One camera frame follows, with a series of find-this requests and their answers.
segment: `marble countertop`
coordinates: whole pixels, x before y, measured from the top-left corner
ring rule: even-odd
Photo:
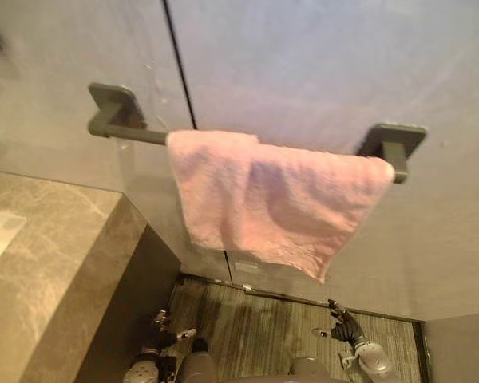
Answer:
[[[46,338],[56,311],[64,306],[65,300],[73,299],[68,297],[75,290],[71,288],[72,283],[82,269],[89,273],[84,267],[89,254],[101,256],[99,262],[107,270],[108,263],[103,261],[102,254],[99,255],[96,242],[100,236],[113,234],[113,228],[109,227],[110,217],[124,199],[118,192],[0,172],[0,211],[27,218],[26,225],[0,258],[0,383],[25,380],[27,366],[32,363],[41,339]],[[87,343],[93,336],[92,328],[99,324],[107,299],[113,294],[145,228],[145,221],[136,211],[129,209],[128,214],[123,211],[115,216],[117,222],[123,220],[121,217],[128,217],[131,235],[121,238],[121,246],[115,244],[122,258],[112,273],[112,282],[96,278],[96,286],[102,280],[107,290],[101,300],[97,300],[100,309],[93,312],[92,325],[85,328],[89,334],[80,342],[82,355],[74,357],[75,365],[85,355]],[[108,237],[101,240],[103,246],[110,245]],[[71,310],[79,311],[79,305],[73,302]],[[80,320],[84,326],[85,317]],[[69,331],[68,326],[59,327],[60,331]],[[61,366],[50,367],[61,369]]]

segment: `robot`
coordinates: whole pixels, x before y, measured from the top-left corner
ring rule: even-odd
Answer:
[[[339,354],[342,368],[348,373],[357,373],[366,383],[401,383],[383,348],[367,340],[362,327],[339,302],[328,300],[331,315],[338,320],[331,330],[313,329],[320,337],[331,336],[348,342],[350,349]],[[179,341],[193,337],[195,329],[180,333],[168,332],[170,313],[161,310],[151,325],[142,351],[136,355],[123,383],[218,383],[216,368],[204,339],[193,342],[192,352],[187,355],[177,372],[176,358],[166,356],[163,350]],[[298,357],[291,363],[289,374],[275,377],[242,377],[223,383],[344,383],[330,377],[325,367],[313,357]]]

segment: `mounting plate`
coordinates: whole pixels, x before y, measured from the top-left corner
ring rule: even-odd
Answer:
[[[426,130],[419,126],[376,124],[367,133],[357,156],[383,158],[394,167],[394,182],[402,184],[409,174],[406,160],[424,137]]]
[[[111,104],[121,105],[120,110],[113,115],[108,124],[127,128],[144,129],[146,123],[141,108],[133,92],[123,86],[92,83],[89,85],[90,95],[99,109],[106,109]]]
[[[427,131],[420,126],[399,124],[376,124],[367,133],[366,139],[357,151],[357,156],[383,158],[382,143],[402,144],[406,158],[410,157],[417,146],[426,137]]]

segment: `marble vanity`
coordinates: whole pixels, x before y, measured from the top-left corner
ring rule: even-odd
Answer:
[[[121,194],[0,172],[0,383],[74,381],[146,228]]]

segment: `black trim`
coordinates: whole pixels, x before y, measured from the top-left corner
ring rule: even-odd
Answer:
[[[224,256],[225,256],[225,262],[227,262],[227,269],[229,270],[229,278],[231,279],[231,284],[232,284],[233,281],[232,281],[232,274],[231,274],[231,265],[229,264],[229,257],[226,251],[224,251]]]
[[[168,0],[162,0],[163,9],[165,12],[165,18],[167,19],[168,32],[170,33],[170,39],[172,40],[172,47],[174,48],[174,54],[176,56],[177,68],[179,70],[179,75],[181,77],[181,83],[183,84],[184,96],[186,97],[186,103],[188,105],[188,111],[190,112],[190,119],[192,120],[192,127],[195,130],[197,129],[197,123],[195,114],[193,113],[192,99],[190,98],[190,91],[188,90],[188,85],[186,82],[186,76],[184,75],[183,60],[181,59],[181,53],[179,50],[179,44],[176,37],[176,29],[174,27],[174,22],[172,20],[172,12],[170,6],[168,5]]]
[[[425,323],[414,322],[415,345],[417,346],[418,369],[421,375],[421,383],[431,382],[431,360],[425,338]]]

